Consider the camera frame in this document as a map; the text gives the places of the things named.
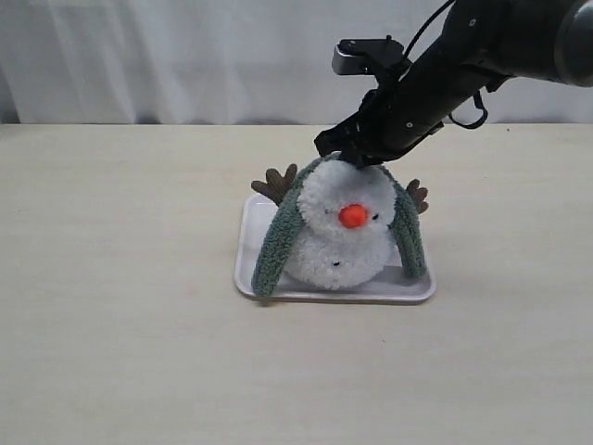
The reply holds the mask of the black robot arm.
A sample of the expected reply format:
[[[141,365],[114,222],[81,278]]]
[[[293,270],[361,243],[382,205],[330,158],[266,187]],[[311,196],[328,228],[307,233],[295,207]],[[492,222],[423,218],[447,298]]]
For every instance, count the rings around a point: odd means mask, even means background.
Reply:
[[[376,88],[359,109],[319,133],[320,156],[338,152],[359,168],[406,156],[481,89],[513,78],[579,87],[592,84],[589,1],[448,1],[442,32],[415,60],[391,36],[343,39],[333,71],[371,75]]]

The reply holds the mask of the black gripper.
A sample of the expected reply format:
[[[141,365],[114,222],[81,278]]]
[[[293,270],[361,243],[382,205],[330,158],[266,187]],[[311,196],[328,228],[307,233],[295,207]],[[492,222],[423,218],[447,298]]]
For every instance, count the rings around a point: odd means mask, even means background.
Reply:
[[[321,158],[339,152],[356,169],[400,159],[438,132],[445,118],[466,130],[483,125],[488,112],[480,90],[490,82],[489,70],[427,50],[392,92],[376,94],[360,109],[354,127],[338,124],[323,130],[314,145]]]

